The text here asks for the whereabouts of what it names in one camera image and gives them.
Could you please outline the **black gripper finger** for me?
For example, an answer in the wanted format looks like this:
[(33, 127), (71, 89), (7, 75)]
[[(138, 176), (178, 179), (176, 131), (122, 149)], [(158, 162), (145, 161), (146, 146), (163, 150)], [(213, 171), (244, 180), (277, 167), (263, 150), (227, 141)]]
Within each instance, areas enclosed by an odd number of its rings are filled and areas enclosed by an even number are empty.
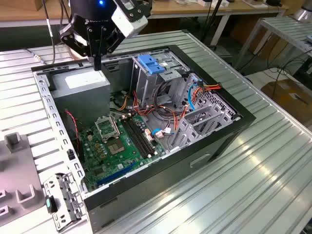
[(94, 31), (83, 24), (68, 24), (59, 31), (62, 42), (83, 57), (88, 57), (93, 69), (97, 71), (98, 46)]
[(99, 50), (97, 55), (97, 70), (101, 69), (101, 59), (107, 54), (111, 54), (122, 43), (125, 36), (122, 32), (115, 28), (112, 32), (109, 32), (107, 28), (101, 29)]

